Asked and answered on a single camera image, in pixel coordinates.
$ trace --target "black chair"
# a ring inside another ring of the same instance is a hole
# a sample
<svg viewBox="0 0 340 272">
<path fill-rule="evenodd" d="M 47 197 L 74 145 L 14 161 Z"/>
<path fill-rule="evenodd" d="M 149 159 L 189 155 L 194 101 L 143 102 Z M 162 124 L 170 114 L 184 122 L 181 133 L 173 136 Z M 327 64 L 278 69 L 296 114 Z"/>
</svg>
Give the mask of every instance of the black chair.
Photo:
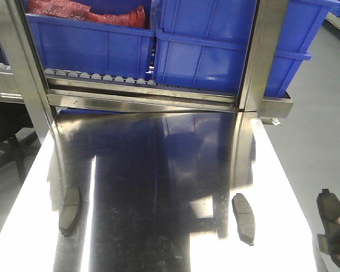
<svg viewBox="0 0 340 272">
<path fill-rule="evenodd" d="M 38 148 L 30 147 L 37 139 L 36 133 L 18 142 L 16 133 L 22 128 L 32 128 L 33 124 L 23 104 L 0 103 L 0 150 L 5 153 L 0 156 L 0 168 L 14 161 L 18 169 L 20 182 L 26 178 L 24 158 L 36 155 Z"/>
</svg>

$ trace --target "black object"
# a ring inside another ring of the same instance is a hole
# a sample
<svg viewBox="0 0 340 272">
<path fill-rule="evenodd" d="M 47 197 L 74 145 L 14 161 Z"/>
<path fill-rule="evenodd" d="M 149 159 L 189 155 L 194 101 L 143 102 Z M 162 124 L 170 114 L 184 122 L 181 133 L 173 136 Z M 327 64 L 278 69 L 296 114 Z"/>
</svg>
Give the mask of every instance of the black object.
<svg viewBox="0 0 340 272">
<path fill-rule="evenodd" d="M 242 194 L 232 199 L 233 212 L 237 220 L 239 239 L 248 245 L 254 245 L 254 215 L 250 204 Z"/>
<path fill-rule="evenodd" d="M 319 249 L 340 267 L 340 201 L 328 189 L 323 189 L 317 197 L 317 207 L 325 230 L 325 235 L 317 236 Z"/>
<path fill-rule="evenodd" d="M 5 153 L 0 156 L 0 168 L 11 161 L 15 161 L 20 182 L 26 177 L 24 157 L 36 155 L 38 148 L 30 147 L 37 139 L 36 133 L 18 142 L 15 134 L 22 128 L 32 128 L 30 116 L 25 105 L 0 103 L 0 150 Z"/>
<path fill-rule="evenodd" d="M 73 233 L 77 225 L 80 211 L 82 209 L 82 196 L 78 187 L 73 187 L 67 190 L 64 197 L 63 209 L 59 216 L 59 230 L 68 237 Z"/>
</svg>

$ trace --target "gray floor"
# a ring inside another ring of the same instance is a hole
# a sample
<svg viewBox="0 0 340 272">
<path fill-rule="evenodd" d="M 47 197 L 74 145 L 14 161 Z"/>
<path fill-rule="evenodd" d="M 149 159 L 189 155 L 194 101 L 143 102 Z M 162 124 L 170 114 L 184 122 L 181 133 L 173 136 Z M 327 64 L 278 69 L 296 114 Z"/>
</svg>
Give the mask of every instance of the gray floor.
<svg viewBox="0 0 340 272">
<path fill-rule="evenodd" d="M 22 129 L 18 134 L 18 140 L 23 139 L 25 136 L 33 132 L 33 129 Z M 25 168 L 27 171 L 30 169 L 34 161 L 34 156 L 28 156 L 25 159 Z M 6 166 L 0 168 L 0 231 L 5 223 L 5 220 L 11 210 L 12 205 L 20 190 L 19 176 L 16 171 L 14 162 L 8 163 Z"/>
<path fill-rule="evenodd" d="M 311 230 L 324 233 L 316 197 L 329 188 L 340 199 L 340 32 L 324 23 L 310 51 L 288 88 L 292 112 L 266 130 Z M 330 272 L 340 271 L 324 259 Z"/>
</svg>

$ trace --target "red object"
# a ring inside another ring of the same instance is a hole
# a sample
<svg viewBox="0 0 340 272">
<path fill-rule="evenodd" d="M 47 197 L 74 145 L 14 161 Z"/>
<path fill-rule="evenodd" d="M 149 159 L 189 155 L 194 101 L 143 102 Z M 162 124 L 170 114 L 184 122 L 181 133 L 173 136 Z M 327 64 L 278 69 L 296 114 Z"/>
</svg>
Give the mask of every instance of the red object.
<svg viewBox="0 0 340 272">
<path fill-rule="evenodd" d="M 146 14 L 143 6 L 139 6 L 135 10 L 131 10 L 131 12 L 121 15 L 99 15 L 90 12 L 90 9 L 90 6 L 71 0 L 30 0 L 27 12 L 60 18 L 112 24 L 116 26 L 145 28 Z"/>
<path fill-rule="evenodd" d="M 121 15 L 99 15 L 89 12 L 86 20 L 96 23 L 113 24 L 116 26 L 145 28 L 146 14 L 144 7 L 139 6 L 130 13 Z"/>
</svg>

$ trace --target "metal shelf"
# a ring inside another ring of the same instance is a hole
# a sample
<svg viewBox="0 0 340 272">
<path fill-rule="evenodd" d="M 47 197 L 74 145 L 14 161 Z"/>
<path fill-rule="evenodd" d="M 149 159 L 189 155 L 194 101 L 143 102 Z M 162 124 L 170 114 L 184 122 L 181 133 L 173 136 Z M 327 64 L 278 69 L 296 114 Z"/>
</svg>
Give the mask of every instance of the metal shelf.
<svg viewBox="0 0 340 272">
<path fill-rule="evenodd" d="M 46 76 L 21 1 L 0 0 L 0 42 L 14 73 L 0 73 L 0 92 L 22 95 L 41 142 L 56 114 L 54 106 L 120 112 L 242 111 L 287 117 L 293 106 L 290 98 L 263 97 L 287 6 L 288 0 L 258 0 L 242 86 L 238 97 L 229 97 L 201 90 Z"/>
<path fill-rule="evenodd" d="M 120 112 L 235 111 L 236 97 L 204 90 L 46 75 L 49 105 Z M 12 73 L 0 72 L 0 101 L 15 102 L 20 89 Z M 290 97 L 264 97 L 262 117 L 286 118 L 294 102 Z"/>
<path fill-rule="evenodd" d="M 336 28 L 340 30 L 340 18 L 335 16 L 332 13 L 328 13 L 326 20 L 328 20 L 331 24 L 333 24 Z"/>
</svg>

